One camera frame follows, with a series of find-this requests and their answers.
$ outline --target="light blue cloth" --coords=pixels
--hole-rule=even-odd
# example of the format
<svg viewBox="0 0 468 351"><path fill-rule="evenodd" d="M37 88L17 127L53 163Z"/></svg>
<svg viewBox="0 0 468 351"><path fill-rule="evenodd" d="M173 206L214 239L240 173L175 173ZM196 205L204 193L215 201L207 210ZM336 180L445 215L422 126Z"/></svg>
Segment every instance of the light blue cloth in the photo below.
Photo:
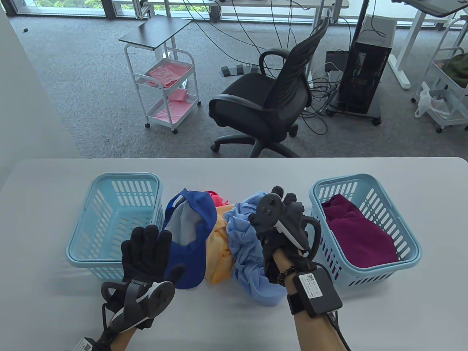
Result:
<svg viewBox="0 0 468 351"><path fill-rule="evenodd" d="M259 192L236 204L224 214L224 219L227 222L229 248L235 260L233 277L255 301L274 306L286 296L286 289L270 283L265 276L262 245L249 222L249 215L256 212L260 199L265 195Z"/></svg>

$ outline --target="pink cloth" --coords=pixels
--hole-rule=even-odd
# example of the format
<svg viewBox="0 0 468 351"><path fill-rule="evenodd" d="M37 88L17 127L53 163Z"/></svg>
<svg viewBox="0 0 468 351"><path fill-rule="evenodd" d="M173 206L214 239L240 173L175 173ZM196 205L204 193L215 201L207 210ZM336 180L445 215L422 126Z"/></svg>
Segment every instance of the pink cloth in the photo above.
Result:
<svg viewBox="0 0 468 351"><path fill-rule="evenodd" d="M229 201L226 200L226 202L221 198L221 196L219 196L217 193L215 193L214 191L207 191L208 194L210 194L213 202L214 202L214 206L215 207L221 207L221 206L225 206L228 204Z"/></svg>
<svg viewBox="0 0 468 351"><path fill-rule="evenodd" d="M190 67L178 65L169 62L167 65L156 67L148 74L150 77L156 78L165 88L169 88L175 84L184 74L190 70ZM156 87L158 84L152 80L147 80L148 84Z"/></svg>
<svg viewBox="0 0 468 351"><path fill-rule="evenodd" d="M170 96L169 96L169 112L171 114L171 121L172 123L176 123L179 119L181 119L184 114L188 111L191 103L187 102L187 89L176 89ZM169 116L166 109L163 109L154 115L155 118L169 123Z"/></svg>
<svg viewBox="0 0 468 351"><path fill-rule="evenodd" d="M398 262L393 239L343 195L322 204L327 224L348 261L360 268Z"/></svg>

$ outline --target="chair wheel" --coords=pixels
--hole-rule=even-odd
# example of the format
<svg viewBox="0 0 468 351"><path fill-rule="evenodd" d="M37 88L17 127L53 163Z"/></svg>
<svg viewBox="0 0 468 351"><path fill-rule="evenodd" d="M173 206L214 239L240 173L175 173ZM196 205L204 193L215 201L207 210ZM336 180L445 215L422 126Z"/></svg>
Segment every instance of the chair wheel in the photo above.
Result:
<svg viewBox="0 0 468 351"><path fill-rule="evenodd" d="M299 126L298 125L294 125L290 128L289 130L289 135L291 136L291 138L295 138L297 136L297 131L299 130Z"/></svg>
<svg viewBox="0 0 468 351"><path fill-rule="evenodd" d="M218 153L218 151L219 151L219 145L212 144L212 145L210 146L210 149L211 149L211 151L213 151L214 153Z"/></svg>

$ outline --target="black glove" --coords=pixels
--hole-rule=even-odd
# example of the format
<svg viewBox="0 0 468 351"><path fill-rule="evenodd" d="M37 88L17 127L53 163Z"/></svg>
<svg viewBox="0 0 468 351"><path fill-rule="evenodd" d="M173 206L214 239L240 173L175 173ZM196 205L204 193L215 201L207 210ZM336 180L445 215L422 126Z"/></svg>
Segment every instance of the black glove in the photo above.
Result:
<svg viewBox="0 0 468 351"><path fill-rule="evenodd" d="M167 275L165 274L171 244L172 234L168 230L159 233L158 227L154 225L146 228L136 227L132 231L130 240L122 242L121 245L123 281L127 284L124 289L117 289L112 296L103 293L107 301L106 308L114 313L123 308L126 287L133 279L146 282L148 286L151 286L153 282L162 281L170 281L175 285L184 274L185 266L178 265ZM154 318L148 319L137 325L137 328L150 328L153 320Z"/></svg>
<svg viewBox="0 0 468 351"><path fill-rule="evenodd" d="M275 186L271 192L283 198L284 191L281 187ZM302 203L297 202L295 194L287 194L283 200L283 205L284 208L280 220L287 217L289 222L295 224L296 230L302 230L308 236L307 232L305 232L307 224L317 221L303 215L304 206ZM275 227L266 228L263 226L259 222L256 213L249 216L249 222L257 231L257 237L262 244L265 275L270 283L279 283L278 277L280 271L273 259L273 253L278 249L284 251L286 257L293 262L297 271L311 271L316 268L315 264L311 262L313 257L305 258L301 255L299 249L284 234L279 233Z"/></svg>

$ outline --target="laundry basket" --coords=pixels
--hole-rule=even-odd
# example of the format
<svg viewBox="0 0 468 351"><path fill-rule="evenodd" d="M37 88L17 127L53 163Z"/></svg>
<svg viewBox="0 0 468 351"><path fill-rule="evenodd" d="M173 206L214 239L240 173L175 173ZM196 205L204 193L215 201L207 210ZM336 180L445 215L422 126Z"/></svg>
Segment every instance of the laundry basket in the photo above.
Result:
<svg viewBox="0 0 468 351"><path fill-rule="evenodd" d="M321 205L337 194L342 194L356 205L367 219L391 236L398 254L398 262L359 268L346 259L327 224ZM414 267L421 260L419 243L382 185L371 175L358 174L316 182L309 191L309 197L312 202L311 216L317 218L322 226L319 251L335 284L353 286L382 282L396 271Z"/></svg>
<svg viewBox="0 0 468 351"><path fill-rule="evenodd" d="M102 279L123 277L120 244L135 227L162 226L162 184L152 173L105 173L91 184L66 257Z"/></svg>

